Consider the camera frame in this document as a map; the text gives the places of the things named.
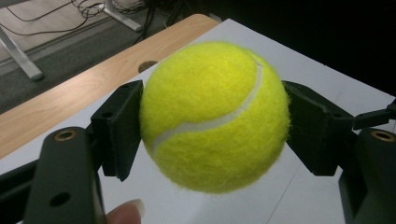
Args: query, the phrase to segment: dark background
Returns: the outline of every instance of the dark background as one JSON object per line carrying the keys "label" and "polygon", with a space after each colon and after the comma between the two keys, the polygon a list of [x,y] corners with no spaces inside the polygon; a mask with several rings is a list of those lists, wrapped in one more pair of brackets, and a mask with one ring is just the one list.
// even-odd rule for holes
{"label": "dark background", "polygon": [[185,0],[396,96],[396,1]]}

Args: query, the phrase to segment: white curved seam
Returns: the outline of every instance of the white curved seam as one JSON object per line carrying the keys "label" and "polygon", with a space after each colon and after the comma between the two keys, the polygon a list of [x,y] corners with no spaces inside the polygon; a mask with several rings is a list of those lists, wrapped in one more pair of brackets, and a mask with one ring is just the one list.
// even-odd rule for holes
{"label": "white curved seam", "polygon": [[236,108],[235,111],[230,112],[222,117],[200,123],[183,122],[179,124],[175,129],[167,130],[161,133],[160,135],[158,135],[154,139],[154,142],[152,144],[151,147],[152,152],[154,153],[157,146],[159,146],[161,143],[171,138],[175,134],[188,133],[188,132],[202,132],[205,130],[217,128],[225,123],[230,122],[233,119],[236,119],[242,112],[244,112],[249,107],[249,105],[256,98],[256,95],[259,92],[260,86],[262,84],[262,80],[263,80],[262,65],[259,64],[258,62],[256,63],[258,69],[257,69],[256,82],[254,88],[248,94],[245,101],[240,106],[238,106],[238,108]]}

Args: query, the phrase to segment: human hand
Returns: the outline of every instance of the human hand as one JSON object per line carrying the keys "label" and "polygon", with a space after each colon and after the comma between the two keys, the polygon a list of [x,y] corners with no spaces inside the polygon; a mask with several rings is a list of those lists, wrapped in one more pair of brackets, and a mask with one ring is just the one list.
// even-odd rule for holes
{"label": "human hand", "polygon": [[106,216],[108,224],[141,224],[145,205],[141,200],[132,200],[116,207]]}

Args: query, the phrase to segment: white table surface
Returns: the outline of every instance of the white table surface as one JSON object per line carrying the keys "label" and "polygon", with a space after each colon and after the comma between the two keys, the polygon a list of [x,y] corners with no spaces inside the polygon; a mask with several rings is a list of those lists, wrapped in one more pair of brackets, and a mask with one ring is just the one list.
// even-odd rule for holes
{"label": "white table surface", "polygon": [[[283,80],[311,88],[353,116],[384,109],[394,99],[235,21],[224,21],[194,42],[206,40],[224,40],[253,49],[275,67]],[[132,80],[146,81],[154,68]],[[87,127],[91,115],[108,96],[0,160],[0,174],[37,159],[49,133],[68,126]],[[396,132],[394,121],[378,128]],[[279,160],[256,184],[229,194],[206,195],[173,185],[141,144],[131,174],[124,182],[99,173],[106,211],[141,199],[146,206],[143,223],[147,224],[342,224],[345,221],[338,188],[341,172],[338,169],[331,177],[313,176],[285,145]]]}

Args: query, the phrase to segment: ball felt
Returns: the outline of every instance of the ball felt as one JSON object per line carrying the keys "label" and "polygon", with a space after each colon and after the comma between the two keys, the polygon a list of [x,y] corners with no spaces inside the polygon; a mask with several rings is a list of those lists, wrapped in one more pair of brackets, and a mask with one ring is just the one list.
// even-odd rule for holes
{"label": "ball felt", "polygon": [[235,44],[190,45],[162,61],[142,96],[145,147],[177,185],[206,193],[241,189],[278,158],[290,125],[276,71]]}

